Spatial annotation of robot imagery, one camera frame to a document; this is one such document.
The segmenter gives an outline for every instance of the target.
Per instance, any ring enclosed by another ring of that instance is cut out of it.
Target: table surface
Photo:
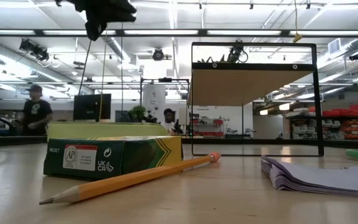
[[[184,145],[185,158],[191,158]],[[195,145],[197,153],[310,153],[311,146]],[[358,198],[275,190],[259,157],[223,157],[75,204],[38,205],[83,180],[42,174],[46,144],[0,147],[0,223],[358,223]],[[320,168],[358,165],[344,149],[324,157],[279,157]]]

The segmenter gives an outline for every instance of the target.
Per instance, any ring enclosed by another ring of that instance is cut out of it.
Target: paper stack
[[[262,170],[278,190],[358,197],[358,166],[347,169],[305,167],[262,156]]]

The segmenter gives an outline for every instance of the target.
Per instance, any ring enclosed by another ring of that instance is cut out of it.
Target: yellow pencil
[[[40,205],[48,203],[72,203],[86,200],[88,198],[97,197],[115,190],[123,189],[135,184],[139,184],[148,180],[163,177],[165,175],[173,174],[183,169],[203,164],[205,162],[216,162],[221,157],[217,152],[212,152],[207,156],[196,159],[181,161],[173,166],[162,166],[152,169],[147,169],[131,174],[111,177],[104,180],[81,184],[65,190],[64,192],[55,195],[49,199],[40,202]]]

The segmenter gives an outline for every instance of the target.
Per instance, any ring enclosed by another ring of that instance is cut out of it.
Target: person
[[[175,123],[173,122],[173,110],[167,108],[164,110],[165,121],[161,122],[161,126],[165,128],[170,134],[175,130]]]
[[[26,101],[23,109],[23,135],[40,136],[46,134],[46,125],[52,120],[50,104],[42,100],[42,87],[32,85],[29,89],[31,100]]]
[[[164,110],[165,121],[161,122],[161,125],[168,131],[170,134],[183,134],[183,131],[180,129],[178,122],[175,124],[175,112],[170,108]]]

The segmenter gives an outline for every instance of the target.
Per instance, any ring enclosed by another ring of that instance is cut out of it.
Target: crayon box
[[[105,179],[181,161],[181,137],[49,139],[45,175]]]

